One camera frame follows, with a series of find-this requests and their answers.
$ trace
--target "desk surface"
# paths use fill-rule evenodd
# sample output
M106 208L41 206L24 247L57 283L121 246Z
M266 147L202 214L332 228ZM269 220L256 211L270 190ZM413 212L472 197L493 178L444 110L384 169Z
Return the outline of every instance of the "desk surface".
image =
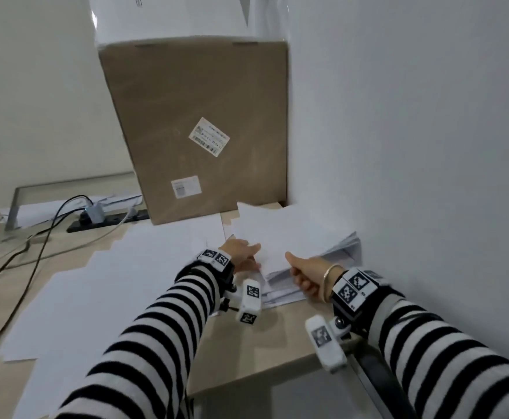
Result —
M279 208L279 205L275 203L268 207ZM235 217L239 217L237 211L221 214L222 222L227 225ZM84 267L95 251L108 250L114 241L122 238L129 226L132 224L122 225L89 247L43 260L21 309L55 273ZM65 226L59 226L53 232L45 254L82 244L107 231L103 228L69 234L64 229ZM34 259L39 249L40 245L33 246L23 259ZM0 327L18 301L32 268L33 264L26 265L0 275ZM235 315L229 313L210 318L192 365L188 394L196 395L314 355L304 323L317 313L331 317L328 306L302 301L265 310L252 327L238 324ZM34 360L9 363L0 360L0 419L12 417L34 363Z

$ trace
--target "black and white striped shirt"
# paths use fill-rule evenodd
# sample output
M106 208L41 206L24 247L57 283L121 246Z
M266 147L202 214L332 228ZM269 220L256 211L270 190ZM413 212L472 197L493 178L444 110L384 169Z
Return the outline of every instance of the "black and white striped shirt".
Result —
M107 349L57 419L189 416L181 403L188 373L220 297L218 272L195 269ZM368 323L370 343L380 349L419 417L509 419L509 360L394 294L384 297Z

